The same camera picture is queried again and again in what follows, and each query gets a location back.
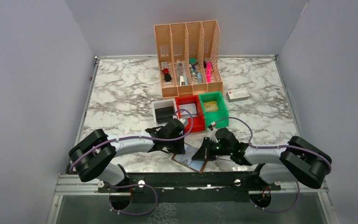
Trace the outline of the brown leather card holder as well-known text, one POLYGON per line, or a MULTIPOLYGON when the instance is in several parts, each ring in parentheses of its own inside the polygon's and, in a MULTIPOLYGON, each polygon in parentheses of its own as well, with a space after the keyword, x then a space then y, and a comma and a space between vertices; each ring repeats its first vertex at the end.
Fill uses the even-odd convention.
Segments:
POLYGON ((172 156, 172 160, 182 166, 185 166, 195 172, 202 174, 204 172, 207 162, 205 160, 196 161, 192 159, 192 157, 198 152, 199 149, 187 143, 184 144, 184 149, 184 154, 174 154, 172 156))

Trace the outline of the red plastic bin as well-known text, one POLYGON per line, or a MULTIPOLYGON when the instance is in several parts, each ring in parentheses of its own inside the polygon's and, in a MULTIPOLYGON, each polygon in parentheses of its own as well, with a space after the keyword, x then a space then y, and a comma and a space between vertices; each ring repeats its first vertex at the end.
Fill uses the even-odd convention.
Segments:
POLYGON ((204 116, 204 113, 203 113, 203 110, 201 107, 201 101, 197 95, 186 96, 186 97, 177 97, 177 98, 175 98, 175 102, 176 102, 176 106, 178 109, 179 109, 179 105, 189 104, 189 103, 195 103, 197 106, 198 116, 193 118, 193 122, 191 122, 191 119, 188 118, 189 124, 185 127, 186 131, 189 130, 191 124, 193 124, 191 133, 202 132, 206 129, 205 116, 204 116))

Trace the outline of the white plastic bin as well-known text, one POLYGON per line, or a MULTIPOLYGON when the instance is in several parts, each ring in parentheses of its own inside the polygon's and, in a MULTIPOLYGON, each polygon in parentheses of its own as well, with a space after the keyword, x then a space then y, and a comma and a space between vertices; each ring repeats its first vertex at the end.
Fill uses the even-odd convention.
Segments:
POLYGON ((165 100, 160 100, 160 101, 153 101, 151 103, 151 112, 152 112, 152 115, 153 115, 153 119, 154 119, 154 123, 159 126, 159 125, 164 125, 166 123, 162 123, 162 124, 157 124, 156 123, 156 117, 155 117, 155 109, 158 109, 158 108, 163 108, 163 107, 168 107, 168 106, 173 106, 174 107, 174 110, 176 112, 177 110, 177 106, 176 106, 176 102, 174 99, 165 99, 165 100))

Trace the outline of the green plastic bin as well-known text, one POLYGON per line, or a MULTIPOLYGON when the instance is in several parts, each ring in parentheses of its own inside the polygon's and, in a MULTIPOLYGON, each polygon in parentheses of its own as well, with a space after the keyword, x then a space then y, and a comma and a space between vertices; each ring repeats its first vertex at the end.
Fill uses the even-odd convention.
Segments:
POLYGON ((212 122, 216 122, 216 128, 229 126, 229 120, 225 119, 217 122, 221 118, 229 116, 224 97, 220 91, 199 94, 201 108, 204 113, 205 126, 208 127, 212 122), (206 103, 215 102, 217 109, 213 112, 207 109, 206 103))

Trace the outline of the peach plastic file organizer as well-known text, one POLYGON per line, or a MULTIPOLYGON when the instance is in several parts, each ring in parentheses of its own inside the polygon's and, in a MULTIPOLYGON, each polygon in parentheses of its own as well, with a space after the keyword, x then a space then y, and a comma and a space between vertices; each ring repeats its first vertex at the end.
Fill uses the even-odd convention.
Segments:
POLYGON ((154 25, 159 77, 164 99, 223 92, 218 69, 220 27, 216 20, 154 25), (197 65, 189 63, 190 58, 197 65), (206 62, 212 63, 211 82, 206 79, 206 62), (168 68, 172 80, 164 81, 162 70, 168 68), (180 86, 179 77, 187 78, 180 86))

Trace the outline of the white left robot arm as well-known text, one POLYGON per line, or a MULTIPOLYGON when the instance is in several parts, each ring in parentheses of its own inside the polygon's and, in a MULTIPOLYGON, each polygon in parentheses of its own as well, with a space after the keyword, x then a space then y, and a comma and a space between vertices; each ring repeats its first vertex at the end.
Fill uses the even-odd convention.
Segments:
POLYGON ((137 135, 108 136, 96 129, 69 151, 71 172, 82 182, 99 179, 111 185, 120 185, 128 176, 123 166, 111 164, 116 156, 167 150, 184 154, 186 119, 173 118, 164 126, 147 128, 137 135))

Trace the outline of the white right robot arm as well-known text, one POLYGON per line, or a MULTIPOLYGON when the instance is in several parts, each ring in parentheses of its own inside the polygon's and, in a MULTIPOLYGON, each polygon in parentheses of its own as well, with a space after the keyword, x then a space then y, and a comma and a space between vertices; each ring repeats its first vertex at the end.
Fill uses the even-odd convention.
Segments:
POLYGON ((229 156, 240 166, 256 165, 244 184, 252 187, 275 182, 299 182, 319 189, 331 172, 332 159, 299 136, 287 144, 256 146, 240 142, 227 128, 213 130, 205 137, 192 161, 213 161, 218 156, 229 156))

